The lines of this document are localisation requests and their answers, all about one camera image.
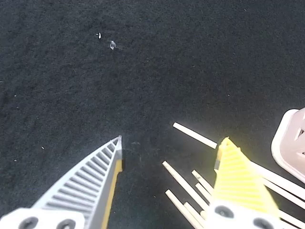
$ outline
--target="screw hole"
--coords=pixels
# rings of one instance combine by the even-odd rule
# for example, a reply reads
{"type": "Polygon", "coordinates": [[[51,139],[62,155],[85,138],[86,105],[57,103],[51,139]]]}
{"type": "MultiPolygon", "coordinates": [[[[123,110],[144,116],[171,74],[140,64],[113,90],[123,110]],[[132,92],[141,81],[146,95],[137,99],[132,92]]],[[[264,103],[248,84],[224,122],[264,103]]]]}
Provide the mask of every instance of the screw hole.
{"type": "Polygon", "coordinates": [[[274,229],[271,223],[261,218],[254,219],[253,224],[261,229],[274,229]]]}
{"type": "Polygon", "coordinates": [[[21,222],[19,225],[19,229],[33,229],[36,227],[38,223],[38,218],[36,217],[29,217],[21,222]]]}
{"type": "Polygon", "coordinates": [[[74,229],[75,228],[75,221],[72,219],[65,219],[64,221],[60,222],[56,229],[74,229]]]}

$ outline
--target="wooden stick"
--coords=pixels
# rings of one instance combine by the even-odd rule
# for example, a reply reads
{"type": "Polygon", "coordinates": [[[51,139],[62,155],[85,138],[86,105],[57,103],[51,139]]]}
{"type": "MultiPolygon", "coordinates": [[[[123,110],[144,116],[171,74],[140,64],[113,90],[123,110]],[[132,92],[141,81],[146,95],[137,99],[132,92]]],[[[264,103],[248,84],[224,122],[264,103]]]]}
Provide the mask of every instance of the wooden stick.
{"type": "Polygon", "coordinates": [[[272,183],[278,185],[279,187],[289,191],[290,193],[294,194],[295,196],[305,200],[305,189],[296,185],[295,183],[277,175],[274,172],[269,171],[268,169],[259,166],[258,164],[252,162],[252,165],[257,169],[259,173],[263,175],[263,177],[272,183]]]}
{"type": "Polygon", "coordinates": [[[168,196],[168,198],[172,201],[172,203],[176,206],[176,208],[183,214],[183,216],[187,219],[187,221],[190,222],[190,224],[195,229],[203,229],[203,227],[200,225],[200,223],[195,219],[194,216],[186,209],[185,206],[178,200],[178,198],[170,191],[167,190],[165,194],[168,196]]]}
{"type": "Polygon", "coordinates": [[[201,184],[197,183],[195,187],[198,188],[198,190],[207,199],[207,201],[211,202],[212,199],[211,194],[207,190],[205,190],[205,188],[201,184]]]}
{"type": "Polygon", "coordinates": [[[285,197],[286,199],[290,200],[294,204],[300,206],[301,208],[305,209],[305,202],[301,201],[299,198],[295,197],[294,195],[290,194],[289,192],[285,191],[281,187],[275,185],[274,183],[270,182],[267,179],[264,179],[264,184],[272,189],[274,192],[280,194],[281,196],[285,197]]]}
{"type": "Polygon", "coordinates": [[[202,135],[196,133],[193,130],[190,130],[189,128],[184,127],[183,125],[180,125],[179,123],[174,123],[173,127],[175,127],[176,129],[182,131],[183,133],[187,134],[188,136],[191,136],[193,138],[195,138],[196,140],[202,142],[203,144],[216,149],[217,147],[217,143],[211,141],[210,139],[203,137],[202,135]]]}
{"type": "Polygon", "coordinates": [[[280,218],[282,218],[283,220],[294,224],[295,226],[301,228],[301,229],[305,229],[305,223],[303,223],[302,221],[288,215],[287,213],[280,211],[280,218]]]}
{"type": "Polygon", "coordinates": [[[213,187],[210,185],[196,170],[192,171],[194,177],[199,181],[200,184],[210,193],[213,193],[213,187]]]}
{"type": "Polygon", "coordinates": [[[208,209],[208,204],[198,195],[198,193],[184,180],[184,178],[176,172],[166,161],[162,163],[167,171],[172,175],[173,178],[184,188],[184,190],[190,194],[190,196],[196,201],[197,204],[203,209],[208,209]]]}
{"type": "Polygon", "coordinates": [[[284,221],[281,221],[281,224],[282,224],[284,229],[298,229],[298,228],[296,228],[296,227],[294,227],[294,226],[292,226],[289,223],[286,223],[284,221]]]}
{"type": "MultiPolygon", "coordinates": [[[[187,134],[188,136],[191,136],[195,138],[196,140],[206,144],[207,146],[216,149],[217,143],[213,142],[210,139],[207,139],[204,136],[201,136],[200,134],[194,132],[193,130],[186,128],[183,125],[180,125],[178,123],[174,123],[173,127],[177,128],[178,130],[182,131],[183,133],[187,134]]],[[[283,189],[291,192],[292,194],[300,197],[301,199],[305,200],[305,189],[296,185],[295,183],[269,171],[268,169],[259,166],[258,164],[252,162],[252,164],[256,167],[256,169],[259,171],[259,173],[266,178],[267,180],[275,183],[279,187],[282,187],[283,189]]]]}
{"type": "Polygon", "coordinates": [[[199,213],[188,203],[185,202],[184,206],[191,213],[192,216],[204,227],[204,219],[199,215],[199,213]]]}
{"type": "MultiPolygon", "coordinates": [[[[207,199],[207,200],[209,200],[208,198],[209,198],[209,195],[211,196],[211,193],[213,192],[213,187],[209,184],[209,183],[207,183],[207,182],[200,182],[202,185],[203,185],[203,188],[205,188],[206,190],[207,190],[207,193],[206,192],[202,192],[202,194],[204,195],[204,197],[207,199]]],[[[290,216],[290,215],[288,215],[287,213],[285,213],[285,212],[283,212],[283,211],[281,211],[281,210],[279,210],[279,216],[280,216],[280,218],[281,219],[283,219],[283,220],[285,220],[285,221],[287,221],[287,222],[289,222],[289,223],[291,223],[291,224],[293,224],[293,225],[295,225],[295,226],[297,226],[297,227],[299,227],[299,228],[301,228],[301,229],[305,229],[305,223],[303,223],[302,221],[300,221],[300,220],[298,220],[298,219],[296,219],[296,218],[294,218],[294,217],[292,217],[292,216],[290,216]]]]}
{"type": "Polygon", "coordinates": [[[206,211],[201,211],[200,215],[202,218],[206,219],[206,211]]]}

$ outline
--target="dark fabric surface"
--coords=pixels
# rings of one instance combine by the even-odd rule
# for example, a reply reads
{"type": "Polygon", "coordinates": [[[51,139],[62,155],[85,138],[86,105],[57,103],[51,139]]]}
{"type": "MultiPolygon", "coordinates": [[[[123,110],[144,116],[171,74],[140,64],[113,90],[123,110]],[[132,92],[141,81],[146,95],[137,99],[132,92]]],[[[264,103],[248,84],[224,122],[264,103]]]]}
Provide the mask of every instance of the dark fabric surface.
{"type": "Polygon", "coordinates": [[[164,192],[193,202],[161,163],[213,183],[215,153],[175,121],[300,184],[270,144],[304,107],[304,1],[2,0],[0,21],[0,215],[122,135],[109,228],[191,228],[164,192]]]}

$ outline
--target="yellow stripe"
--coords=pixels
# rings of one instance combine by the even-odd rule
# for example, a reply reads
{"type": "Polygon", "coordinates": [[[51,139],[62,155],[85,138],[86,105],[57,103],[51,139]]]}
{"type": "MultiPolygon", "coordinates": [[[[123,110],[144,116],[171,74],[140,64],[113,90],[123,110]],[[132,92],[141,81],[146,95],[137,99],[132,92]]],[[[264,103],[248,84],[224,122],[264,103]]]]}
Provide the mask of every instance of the yellow stripe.
{"type": "Polygon", "coordinates": [[[107,228],[111,205],[112,205],[112,199],[113,199],[114,190],[115,190],[115,183],[116,183],[117,176],[120,172],[122,172],[122,160],[117,160],[116,164],[115,164],[115,169],[114,169],[113,178],[112,178],[112,182],[111,182],[111,186],[110,186],[110,190],[109,190],[109,196],[108,196],[108,200],[107,200],[107,204],[106,204],[105,213],[103,216],[101,229],[107,228]]]}

